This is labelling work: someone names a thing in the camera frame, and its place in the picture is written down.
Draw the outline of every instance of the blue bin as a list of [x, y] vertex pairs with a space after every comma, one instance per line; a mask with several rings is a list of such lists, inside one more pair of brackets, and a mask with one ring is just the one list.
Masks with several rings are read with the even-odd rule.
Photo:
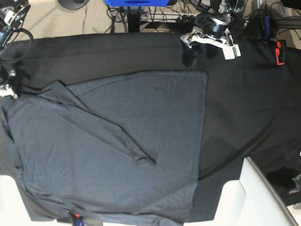
[[169, 0], [105, 0], [112, 7], [121, 6], [166, 6]]

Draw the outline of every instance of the gray fabric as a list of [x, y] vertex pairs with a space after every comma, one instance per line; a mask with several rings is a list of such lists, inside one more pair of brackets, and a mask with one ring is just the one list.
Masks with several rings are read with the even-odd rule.
[[141, 72], [30, 92], [2, 107], [24, 190], [64, 214], [181, 225], [150, 213], [192, 207], [205, 73]]

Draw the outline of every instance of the red object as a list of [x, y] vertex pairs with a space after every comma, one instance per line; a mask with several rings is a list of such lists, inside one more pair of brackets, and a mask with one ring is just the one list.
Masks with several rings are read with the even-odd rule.
[[279, 62], [279, 56], [280, 56], [280, 51], [279, 51], [279, 49], [276, 48], [276, 49], [275, 49], [275, 52], [276, 52], [276, 63], [277, 63], [277, 65], [284, 65], [284, 63], [280, 63], [280, 62]]

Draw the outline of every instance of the black cloth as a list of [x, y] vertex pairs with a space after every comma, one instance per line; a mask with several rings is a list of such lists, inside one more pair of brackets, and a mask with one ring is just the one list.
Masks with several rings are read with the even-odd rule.
[[[26, 42], [14, 43], [8, 48], [7, 57], [24, 48]], [[231, 179], [239, 178], [244, 156], [250, 154], [266, 172], [276, 156], [296, 153], [298, 146], [290, 148], [292, 138], [300, 140], [301, 52], [288, 48], [285, 65], [277, 66], [272, 46], [244, 41], [240, 43], [240, 49], [242, 56], [229, 61], [224, 60], [221, 51], [212, 58], [199, 54], [195, 63], [186, 68], [177, 34], [108, 34], [41, 39], [34, 41], [29, 56], [19, 65], [18, 73], [24, 75], [24, 85], [41, 89], [55, 80], [69, 85], [141, 70], [206, 71], [208, 86], [200, 159], [201, 180], [188, 219], [202, 221], [214, 218], [222, 186]], [[268, 150], [275, 147], [287, 152], [275, 151], [274, 158], [270, 158], [271, 151]], [[1, 144], [0, 173], [16, 178], [7, 151], [5, 144]], [[275, 164], [278, 168], [290, 165], [283, 156], [277, 158]], [[298, 164], [299, 156], [292, 156], [292, 161]], [[286, 204], [301, 202], [299, 194], [288, 196], [287, 188], [272, 183]], [[57, 216], [46, 206], [37, 208], [41, 204], [30, 199], [22, 188], [19, 189], [32, 219], [47, 220]], [[160, 214], [177, 219], [175, 213], [166, 211]]]
[[7, 97], [2, 123], [18, 183], [61, 217], [181, 225], [150, 213], [192, 207], [206, 80], [199, 71], [140, 72]]

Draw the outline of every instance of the floor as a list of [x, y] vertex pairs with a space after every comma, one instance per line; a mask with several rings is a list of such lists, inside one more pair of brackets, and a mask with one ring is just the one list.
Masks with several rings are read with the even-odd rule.
[[[268, 5], [271, 5], [277, 0], [266, 0]], [[79, 34], [92, 34], [92, 33], [105, 33], [105, 31], [111, 26], [111, 20], [108, 18], [106, 10], [107, 6], [103, 0], [90, 0], [89, 3], [78, 10], [66, 10], [60, 6], [57, 0], [29, 0], [32, 8], [30, 9], [26, 20], [24, 22], [24, 28], [31, 31], [34, 38], [45, 37], [59, 37], [70, 36]], [[252, 0], [248, 0], [245, 15], [248, 15], [252, 11]], [[175, 5], [174, 10], [180, 11], [181, 6]], [[286, 9], [288, 14], [292, 16], [297, 15], [294, 10]], [[122, 23], [116, 24], [115, 32], [124, 32], [125, 28]], [[287, 31], [282, 33], [279, 38], [290, 40], [288, 45], [295, 46], [301, 49], [301, 41], [294, 31]], [[20, 34], [16, 40], [25, 40], [26, 35]], [[299, 216], [298, 220], [301, 221], [301, 210], [295, 215]], [[196, 226], [206, 226], [210, 223], [197, 223]]]

